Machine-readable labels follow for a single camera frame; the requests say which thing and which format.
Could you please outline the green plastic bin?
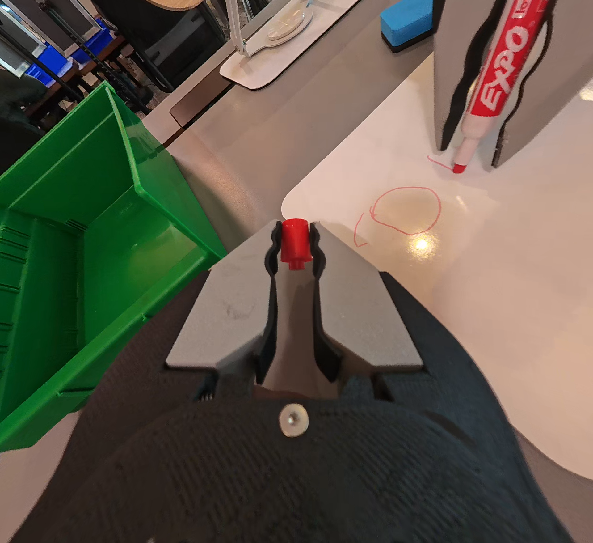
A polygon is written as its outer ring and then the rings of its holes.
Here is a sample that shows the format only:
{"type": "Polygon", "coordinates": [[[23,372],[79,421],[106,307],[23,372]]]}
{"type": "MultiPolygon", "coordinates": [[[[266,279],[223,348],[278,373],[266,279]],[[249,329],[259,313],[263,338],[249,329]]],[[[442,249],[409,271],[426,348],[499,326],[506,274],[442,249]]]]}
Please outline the green plastic bin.
{"type": "Polygon", "coordinates": [[[1,452],[81,409],[225,256],[173,156],[100,85],[1,176],[1,452]]]}

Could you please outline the black office chair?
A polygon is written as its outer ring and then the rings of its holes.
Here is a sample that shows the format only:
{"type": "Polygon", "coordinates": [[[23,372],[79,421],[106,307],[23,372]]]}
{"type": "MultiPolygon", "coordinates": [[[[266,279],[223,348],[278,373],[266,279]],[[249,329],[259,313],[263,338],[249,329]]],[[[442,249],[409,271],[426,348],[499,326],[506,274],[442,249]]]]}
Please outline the black office chair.
{"type": "Polygon", "coordinates": [[[101,18],[133,48],[133,60],[163,92],[171,93],[226,42],[206,2],[170,11],[147,0],[90,0],[101,18]]]}

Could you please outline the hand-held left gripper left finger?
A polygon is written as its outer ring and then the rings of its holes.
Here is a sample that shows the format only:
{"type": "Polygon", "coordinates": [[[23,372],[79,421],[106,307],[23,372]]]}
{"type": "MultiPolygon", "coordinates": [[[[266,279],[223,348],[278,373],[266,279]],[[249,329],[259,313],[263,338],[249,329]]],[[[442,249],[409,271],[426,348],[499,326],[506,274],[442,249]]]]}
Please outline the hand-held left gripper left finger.
{"type": "Polygon", "coordinates": [[[276,353],[281,231],[281,222],[271,221],[211,267],[167,367],[263,384],[276,353]]]}

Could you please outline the blue whiteboard eraser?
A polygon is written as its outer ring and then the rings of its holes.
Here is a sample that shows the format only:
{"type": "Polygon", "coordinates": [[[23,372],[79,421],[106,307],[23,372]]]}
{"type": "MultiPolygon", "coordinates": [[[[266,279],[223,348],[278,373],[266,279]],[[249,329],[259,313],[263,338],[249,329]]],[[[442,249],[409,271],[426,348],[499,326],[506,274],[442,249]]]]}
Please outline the blue whiteboard eraser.
{"type": "Polygon", "coordinates": [[[434,34],[434,0],[401,0],[380,14],[383,41],[394,52],[402,52],[434,34]]]}

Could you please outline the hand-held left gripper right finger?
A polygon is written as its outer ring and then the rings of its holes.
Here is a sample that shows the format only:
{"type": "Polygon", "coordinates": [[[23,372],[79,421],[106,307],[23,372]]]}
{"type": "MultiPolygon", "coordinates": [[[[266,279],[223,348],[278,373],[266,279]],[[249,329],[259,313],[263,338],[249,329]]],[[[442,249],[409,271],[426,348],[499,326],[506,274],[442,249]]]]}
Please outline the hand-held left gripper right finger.
{"type": "Polygon", "coordinates": [[[319,222],[309,227],[313,256],[313,341],[329,382],[407,373],[423,362],[380,272],[319,222]]]}

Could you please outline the small blue storage bin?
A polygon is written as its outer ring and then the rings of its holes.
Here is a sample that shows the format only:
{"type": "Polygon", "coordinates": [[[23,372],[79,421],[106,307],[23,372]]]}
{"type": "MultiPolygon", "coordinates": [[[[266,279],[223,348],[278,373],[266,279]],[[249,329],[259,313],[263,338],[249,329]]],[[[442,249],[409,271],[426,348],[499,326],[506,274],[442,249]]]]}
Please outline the small blue storage bin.
{"type": "MultiPolygon", "coordinates": [[[[64,76],[67,72],[69,72],[72,69],[74,65],[74,60],[72,59],[72,57],[64,57],[63,55],[61,55],[48,42],[44,42],[44,44],[46,48],[37,57],[38,60],[42,62],[49,70],[51,70],[58,77],[64,76]]],[[[55,80],[51,78],[51,76],[47,72],[45,72],[36,64],[31,64],[24,74],[31,78],[37,79],[47,88],[50,88],[55,82],[55,80]]]]}
{"type": "MultiPolygon", "coordinates": [[[[98,57],[100,52],[114,39],[114,35],[100,17],[95,18],[95,21],[99,25],[100,30],[85,43],[85,46],[98,57]]],[[[81,66],[91,61],[91,58],[81,48],[77,49],[71,57],[81,66]]]]}

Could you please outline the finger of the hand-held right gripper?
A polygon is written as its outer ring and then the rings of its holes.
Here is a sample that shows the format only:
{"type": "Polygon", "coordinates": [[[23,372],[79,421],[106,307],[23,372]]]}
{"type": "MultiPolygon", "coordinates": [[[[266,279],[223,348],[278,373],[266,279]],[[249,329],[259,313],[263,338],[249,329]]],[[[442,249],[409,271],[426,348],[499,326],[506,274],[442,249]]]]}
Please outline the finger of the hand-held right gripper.
{"type": "Polygon", "coordinates": [[[592,0],[555,0],[545,22],[543,48],[503,122],[493,168],[526,146],[592,78],[592,0]]]}
{"type": "Polygon", "coordinates": [[[507,0],[435,0],[434,126],[438,151],[449,147],[470,87],[507,0]]]}

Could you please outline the red dry erase marker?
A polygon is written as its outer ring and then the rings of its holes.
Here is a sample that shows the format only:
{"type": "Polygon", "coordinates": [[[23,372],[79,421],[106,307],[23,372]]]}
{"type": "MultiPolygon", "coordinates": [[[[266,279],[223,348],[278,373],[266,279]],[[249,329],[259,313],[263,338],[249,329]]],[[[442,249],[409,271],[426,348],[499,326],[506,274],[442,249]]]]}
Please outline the red dry erase marker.
{"type": "Polygon", "coordinates": [[[530,56],[552,0],[507,0],[461,121],[452,172],[461,174],[491,131],[530,56]]]}

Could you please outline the red marker cap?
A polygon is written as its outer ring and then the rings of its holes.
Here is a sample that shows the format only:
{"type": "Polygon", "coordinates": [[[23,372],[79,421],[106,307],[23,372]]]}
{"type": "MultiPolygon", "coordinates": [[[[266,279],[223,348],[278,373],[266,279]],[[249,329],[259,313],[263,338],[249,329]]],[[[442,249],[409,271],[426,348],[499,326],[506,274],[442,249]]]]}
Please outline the red marker cap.
{"type": "Polygon", "coordinates": [[[309,238],[309,222],[292,218],[282,223],[280,261],[290,271],[305,270],[306,263],[313,260],[309,238]]]}

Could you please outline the white whiteboard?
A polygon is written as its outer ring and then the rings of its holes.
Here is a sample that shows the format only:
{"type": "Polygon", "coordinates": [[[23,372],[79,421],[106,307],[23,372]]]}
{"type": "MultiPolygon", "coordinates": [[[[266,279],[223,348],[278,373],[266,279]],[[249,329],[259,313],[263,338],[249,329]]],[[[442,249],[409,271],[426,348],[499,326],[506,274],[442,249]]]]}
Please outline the white whiteboard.
{"type": "Polygon", "coordinates": [[[592,478],[592,102],[502,167],[434,138],[430,54],[285,197],[389,272],[470,353],[512,425],[592,478]]]}

